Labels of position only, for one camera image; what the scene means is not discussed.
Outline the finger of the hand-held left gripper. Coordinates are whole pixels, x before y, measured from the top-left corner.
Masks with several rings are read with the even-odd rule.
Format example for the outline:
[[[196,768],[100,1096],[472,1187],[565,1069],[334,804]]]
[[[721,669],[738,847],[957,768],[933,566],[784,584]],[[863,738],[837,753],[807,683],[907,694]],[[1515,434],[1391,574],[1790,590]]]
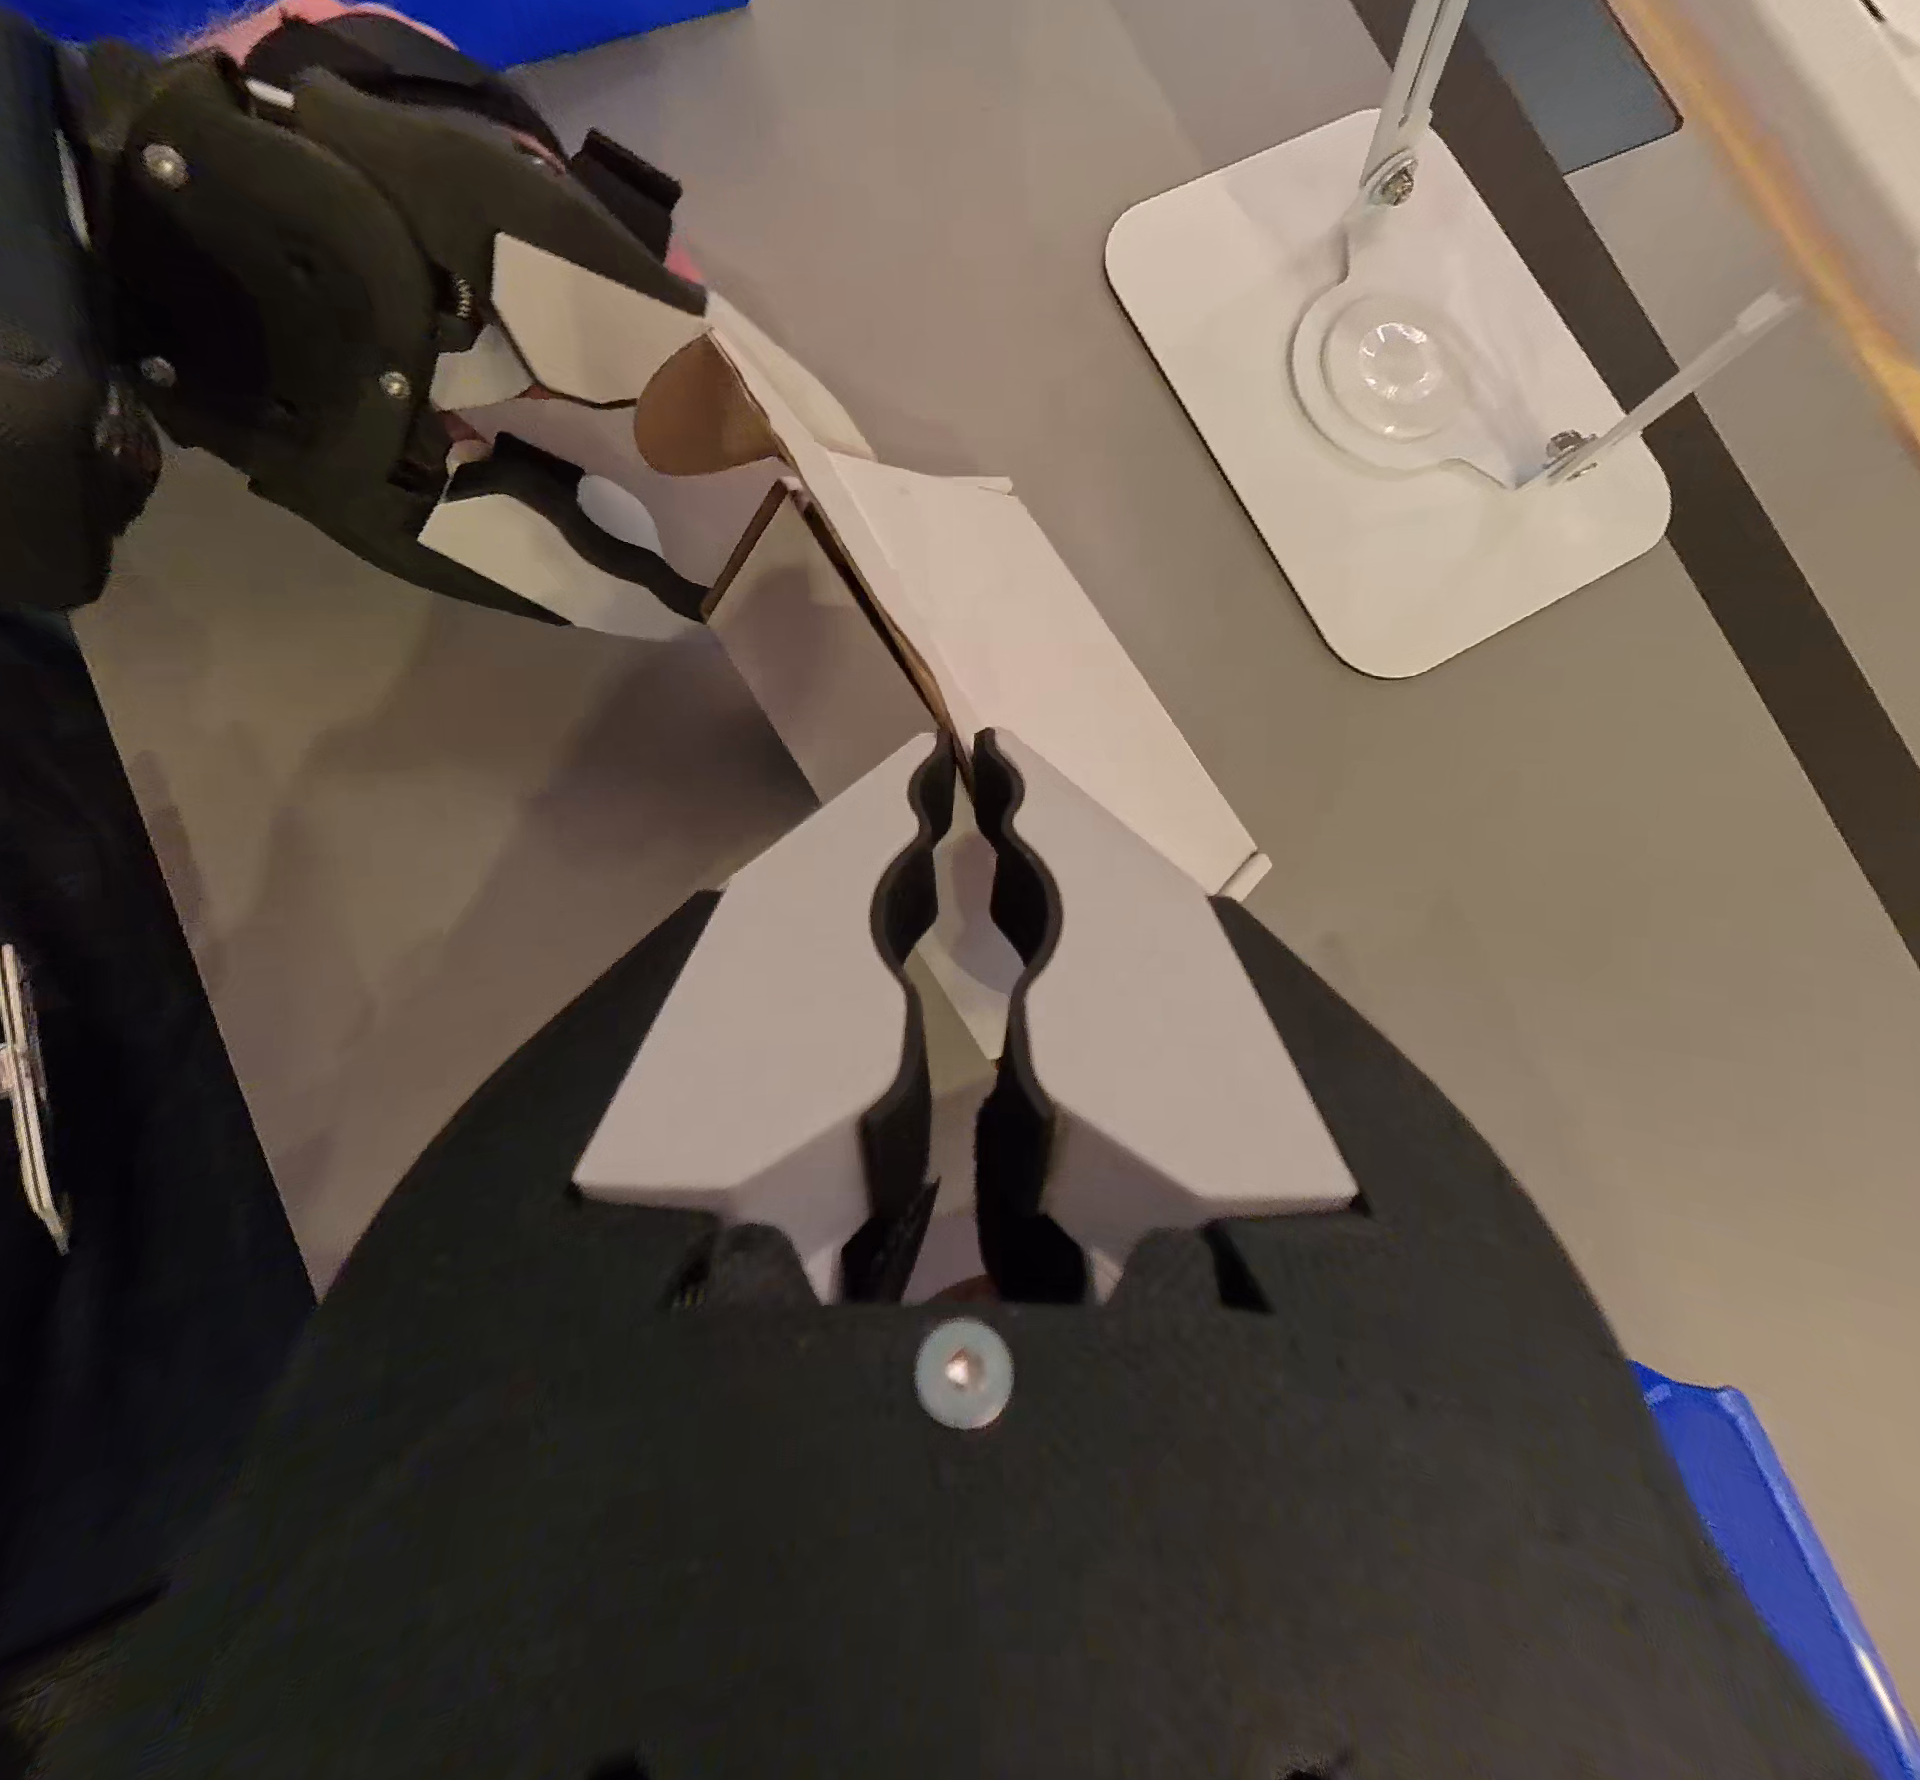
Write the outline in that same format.
[[[667,642],[708,623],[708,584],[667,566],[638,473],[565,465],[527,439],[459,447],[418,544],[569,631]]]
[[[497,231],[497,322],[532,385],[569,407],[638,407],[714,330],[512,231]]]

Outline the white cardboard box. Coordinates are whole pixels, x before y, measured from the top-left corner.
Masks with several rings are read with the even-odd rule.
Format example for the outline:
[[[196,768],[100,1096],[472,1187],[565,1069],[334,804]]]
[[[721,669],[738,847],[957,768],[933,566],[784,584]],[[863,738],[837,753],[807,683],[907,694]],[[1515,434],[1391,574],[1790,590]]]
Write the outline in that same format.
[[[1211,902],[1244,902],[1274,862],[1021,498],[881,465],[759,322],[725,299],[708,322],[638,407],[539,393],[501,330],[477,367],[435,367],[435,393],[509,393],[450,420],[638,473],[667,566],[708,584],[693,631],[721,634],[824,804],[918,727],[1005,727]]]

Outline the clear acrylic stand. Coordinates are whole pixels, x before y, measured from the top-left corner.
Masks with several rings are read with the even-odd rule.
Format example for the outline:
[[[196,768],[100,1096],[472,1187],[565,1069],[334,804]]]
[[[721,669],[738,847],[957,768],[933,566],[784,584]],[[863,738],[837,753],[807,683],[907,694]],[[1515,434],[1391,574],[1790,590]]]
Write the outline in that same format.
[[[1476,472],[1501,498],[1549,498],[1637,447],[1662,412],[1697,397],[1723,367],[1801,318],[1764,292],[1689,367],[1637,397],[1612,434],[1541,434],[1533,397],[1582,358],[1571,338],[1529,330],[1533,292],[1486,292],[1455,238],[1426,219],[1420,163],[1432,144],[1440,76],[1468,0],[1416,0],[1385,98],[1334,219],[1334,278],[1293,337],[1293,385],[1313,425],[1376,472]]]

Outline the person's dark clothing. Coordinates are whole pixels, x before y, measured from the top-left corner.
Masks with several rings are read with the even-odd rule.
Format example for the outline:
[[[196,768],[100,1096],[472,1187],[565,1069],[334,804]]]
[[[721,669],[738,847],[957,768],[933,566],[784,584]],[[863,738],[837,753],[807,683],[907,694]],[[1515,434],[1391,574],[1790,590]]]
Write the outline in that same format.
[[[317,1287],[172,890],[65,618],[0,623],[0,941],[52,1078],[59,1260],[8,1146],[8,1678],[161,1591],[222,1498]]]

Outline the clear badge holder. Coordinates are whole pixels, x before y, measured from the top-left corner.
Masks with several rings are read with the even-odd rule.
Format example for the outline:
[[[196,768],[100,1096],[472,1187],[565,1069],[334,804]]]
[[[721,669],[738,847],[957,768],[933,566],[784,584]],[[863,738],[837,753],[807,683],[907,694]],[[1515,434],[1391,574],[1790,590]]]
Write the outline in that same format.
[[[35,1219],[44,1229],[52,1252],[68,1252],[68,1199],[52,1177],[52,1078],[42,1053],[42,1001],[20,943],[0,943],[0,1102],[13,1117],[13,1161]]]

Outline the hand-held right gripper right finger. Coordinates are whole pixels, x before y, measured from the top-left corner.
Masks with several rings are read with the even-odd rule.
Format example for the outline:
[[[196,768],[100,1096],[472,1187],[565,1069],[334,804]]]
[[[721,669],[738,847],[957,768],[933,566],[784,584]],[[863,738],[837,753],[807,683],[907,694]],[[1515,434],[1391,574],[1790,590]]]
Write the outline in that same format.
[[[976,1115],[993,1297],[1094,1308],[1151,1233],[1358,1210],[1211,893],[1013,735],[976,735],[967,794],[1021,957]]]

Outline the wood-edged display board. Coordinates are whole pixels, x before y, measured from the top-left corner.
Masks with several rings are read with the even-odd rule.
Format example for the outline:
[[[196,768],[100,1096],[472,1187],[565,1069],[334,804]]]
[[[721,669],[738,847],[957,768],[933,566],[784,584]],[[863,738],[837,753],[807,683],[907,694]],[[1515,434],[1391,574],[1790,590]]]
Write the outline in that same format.
[[[1891,425],[1920,439],[1912,34],[1877,0],[1606,0]]]

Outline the person's left hand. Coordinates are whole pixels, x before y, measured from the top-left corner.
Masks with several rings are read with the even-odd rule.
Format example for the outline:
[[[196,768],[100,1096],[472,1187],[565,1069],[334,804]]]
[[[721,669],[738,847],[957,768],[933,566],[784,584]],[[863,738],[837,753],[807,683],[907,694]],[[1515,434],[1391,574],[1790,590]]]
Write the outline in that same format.
[[[241,15],[221,15],[221,20],[206,20],[206,26],[196,26],[196,34],[180,34],[180,37],[167,37],[161,47],[161,60],[186,60],[186,53],[222,53],[222,60],[253,60],[271,34],[284,34],[284,26],[330,26],[330,20],[396,20],[396,26],[413,26],[418,37],[435,37],[435,47],[450,47],[435,26],[426,26],[426,20],[413,20],[413,15],[396,15],[396,10],[379,10],[379,0],[253,0],[253,10],[241,10]]]

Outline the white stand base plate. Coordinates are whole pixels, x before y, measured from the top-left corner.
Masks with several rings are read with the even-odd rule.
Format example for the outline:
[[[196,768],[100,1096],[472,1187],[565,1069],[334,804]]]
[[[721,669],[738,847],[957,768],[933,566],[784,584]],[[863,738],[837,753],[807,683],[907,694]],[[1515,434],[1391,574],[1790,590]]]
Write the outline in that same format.
[[[1358,107],[1131,209],[1102,238],[1102,278],[1316,634],[1348,669],[1408,683],[1645,558],[1673,535],[1673,473],[1637,439],[1570,491],[1501,498],[1476,472],[1376,472],[1313,425],[1293,337],[1345,263],[1334,219],[1369,135],[1376,107]],[[1486,292],[1549,303],[1440,135],[1420,202]],[[1529,330],[1571,338],[1552,303]],[[1549,439],[1627,420],[1588,347],[1533,412]]]

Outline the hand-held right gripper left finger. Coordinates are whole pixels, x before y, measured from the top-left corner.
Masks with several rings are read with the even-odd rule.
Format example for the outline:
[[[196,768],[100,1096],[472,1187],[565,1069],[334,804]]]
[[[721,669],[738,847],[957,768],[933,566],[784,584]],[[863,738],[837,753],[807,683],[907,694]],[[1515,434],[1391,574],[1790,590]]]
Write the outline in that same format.
[[[897,1308],[933,1229],[935,925],[957,753],[907,738],[747,862],[609,1096],[569,1187],[778,1229],[813,1297]]]

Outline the person's left forearm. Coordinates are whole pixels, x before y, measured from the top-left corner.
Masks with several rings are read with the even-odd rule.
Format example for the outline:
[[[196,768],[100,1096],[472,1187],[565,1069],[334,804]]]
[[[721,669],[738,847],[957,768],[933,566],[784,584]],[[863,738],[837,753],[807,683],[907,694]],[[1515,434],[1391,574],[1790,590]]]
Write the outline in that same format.
[[[0,599],[83,609],[161,482],[161,439],[108,352],[83,219],[68,53],[0,20]]]

